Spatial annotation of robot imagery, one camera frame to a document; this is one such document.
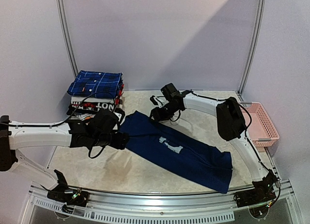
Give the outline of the dark blue garment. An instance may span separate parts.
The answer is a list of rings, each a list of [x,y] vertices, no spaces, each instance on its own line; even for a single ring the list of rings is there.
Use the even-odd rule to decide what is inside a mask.
[[[125,117],[120,130],[129,135],[128,150],[187,180],[227,193],[233,173],[230,152],[221,152],[138,111]]]

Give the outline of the blue plaid flannel shirt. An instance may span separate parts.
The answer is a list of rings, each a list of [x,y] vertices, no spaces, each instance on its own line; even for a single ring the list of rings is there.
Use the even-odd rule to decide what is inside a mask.
[[[121,93],[123,87],[123,73],[81,70],[70,84],[67,93],[77,97],[113,99]]]

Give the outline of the pink plastic laundry basket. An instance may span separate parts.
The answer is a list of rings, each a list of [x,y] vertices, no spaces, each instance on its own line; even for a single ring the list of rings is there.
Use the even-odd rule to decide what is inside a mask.
[[[265,148],[276,144],[279,134],[263,105],[259,102],[241,102],[241,105],[251,116],[248,133],[256,149],[263,152]]]

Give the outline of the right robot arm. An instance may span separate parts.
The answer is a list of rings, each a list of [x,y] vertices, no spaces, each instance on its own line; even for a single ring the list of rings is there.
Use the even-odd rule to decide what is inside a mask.
[[[256,187],[250,193],[252,201],[260,203],[268,197],[268,187],[271,185],[280,187],[279,178],[263,163],[250,139],[250,125],[246,123],[242,113],[245,108],[234,97],[220,99],[199,95],[192,90],[180,92],[172,83],[162,87],[161,92],[161,96],[150,97],[150,101],[155,105],[150,117],[155,121],[170,120],[175,113],[181,113],[186,109],[200,111],[216,118],[219,136],[237,150],[250,172],[252,183]]]

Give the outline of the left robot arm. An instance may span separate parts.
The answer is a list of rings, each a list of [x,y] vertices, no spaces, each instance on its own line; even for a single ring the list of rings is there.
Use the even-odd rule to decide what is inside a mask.
[[[123,150],[129,140],[120,132],[124,112],[99,110],[86,120],[67,118],[58,123],[22,123],[0,118],[0,170],[22,175],[48,190],[62,202],[72,198],[63,173],[30,160],[20,150],[30,147],[58,146],[65,148],[110,146]]]

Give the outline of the red black plaid shirt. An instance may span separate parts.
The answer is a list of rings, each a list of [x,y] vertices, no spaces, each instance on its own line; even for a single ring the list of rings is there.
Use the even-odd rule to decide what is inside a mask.
[[[121,96],[123,94],[124,84],[120,84],[115,97],[115,104],[119,105],[121,103]]]

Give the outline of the orange white printed shirt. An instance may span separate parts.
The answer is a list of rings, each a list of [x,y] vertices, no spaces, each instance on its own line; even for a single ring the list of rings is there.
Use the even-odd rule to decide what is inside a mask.
[[[79,120],[87,120],[91,119],[95,116],[95,114],[74,114],[71,119],[79,119]]]

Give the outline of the black shirt with white letters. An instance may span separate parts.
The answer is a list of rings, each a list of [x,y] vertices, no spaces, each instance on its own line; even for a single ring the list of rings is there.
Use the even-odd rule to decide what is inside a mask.
[[[100,110],[118,111],[119,107],[113,103],[76,102],[69,105],[66,114],[97,114]]]

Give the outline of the white folded t-shirt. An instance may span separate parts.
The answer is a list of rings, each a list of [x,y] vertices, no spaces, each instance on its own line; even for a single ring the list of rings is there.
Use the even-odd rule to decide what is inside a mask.
[[[73,96],[73,97],[71,97],[71,103],[82,102],[84,99],[85,99],[85,97]],[[113,99],[106,99],[106,98],[89,97],[84,102],[89,102],[89,103],[114,103],[114,100]]]

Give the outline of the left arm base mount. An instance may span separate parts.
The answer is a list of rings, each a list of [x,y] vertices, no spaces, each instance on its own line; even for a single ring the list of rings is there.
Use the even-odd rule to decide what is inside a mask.
[[[57,176],[57,186],[48,190],[47,198],[64,203],[62,211],[72,213],[68,206],[86,207],[89,200],[89,192],[82,188],[70,189],[62,172],[54,170]]]

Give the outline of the right aluminium frame post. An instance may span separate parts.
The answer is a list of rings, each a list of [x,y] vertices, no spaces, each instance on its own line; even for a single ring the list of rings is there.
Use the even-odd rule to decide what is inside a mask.
[[[242,96],[245,91],[246,84],[248,81],[248,76],[249,76],[252,62],[254,59],[254,54],[255,54],[257,43],[258,43],[263,14],[264,14],[264,5],[265,5],[265,0],[258,0],[249,53],[247,56],[245,69],[244,69],[244,72],[243,72],[243,75],[240,81],[240,85],[238,88],[238,94],[240,96]]]

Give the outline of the aluminium frame post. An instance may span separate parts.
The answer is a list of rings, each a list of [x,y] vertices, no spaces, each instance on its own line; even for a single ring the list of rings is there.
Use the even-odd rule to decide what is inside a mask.
[[[255,54],[257,43],[258,43],[263,14],[264,14],[264,5],[265,5],[265,0],[258,0],[249,53],[247,56],[245,69],[244,69],[244,72],[243,72],[243,75],[240,81],[240,85],[238,88],[238,94],[240,96],[242,96],[245,91],[246,84],[248,81],[248,76],[249,76],[252,62],[254,59],[254,54]]]
[[[56,0],[57,7],[58,7],[58,14],[60,18],[60,25],[62,29],[62,35],[64,38],[64,44],[67,51],[69,63],[73,72],[74,76],[78,75],[78,66],[74,55],[74,50],[72,46],[72,41],[69,33],[69,28],[67,24],[67,18],[65,13],[65,5],[64,0]]]

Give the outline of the aluminium front rail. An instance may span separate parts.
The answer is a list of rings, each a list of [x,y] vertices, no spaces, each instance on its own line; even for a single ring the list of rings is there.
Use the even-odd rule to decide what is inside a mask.
[[[252,209],[238,207],[236,187],[226,194],[122,194],[89,190],[86,207],[62,211],[62,203],[47,198],[47,192],[33,184],[22,215],[23,224],[301,224],[298,203],[289,180],[281,183],[280,197],[261,218]]]

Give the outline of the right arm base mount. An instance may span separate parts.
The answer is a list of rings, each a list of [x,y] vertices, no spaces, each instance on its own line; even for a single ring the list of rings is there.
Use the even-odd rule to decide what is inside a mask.
[[[281,194],[279,179],[267,180],[254,183],[254,188],[236,192],[233,196],[238,208],[248,207],[253,218],[262,219],[267,216],[269,210],[278,201]]]

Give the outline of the left aluminium frame post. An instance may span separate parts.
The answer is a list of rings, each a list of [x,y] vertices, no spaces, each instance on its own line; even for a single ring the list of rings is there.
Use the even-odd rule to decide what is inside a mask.
[[[69,33],[69,28],[67,24],[67,18],[65,13],[65,5],[64,0],[56,0],[57,7],[58,7],[58,14],[60,18],[60,25],[62,29],[62,35],[64,38],[64,44],[67,51],[69,63],[73,72],[74,76],[78,75],[78,66],[74,55],[74,50],[72,46],[72,41]]]

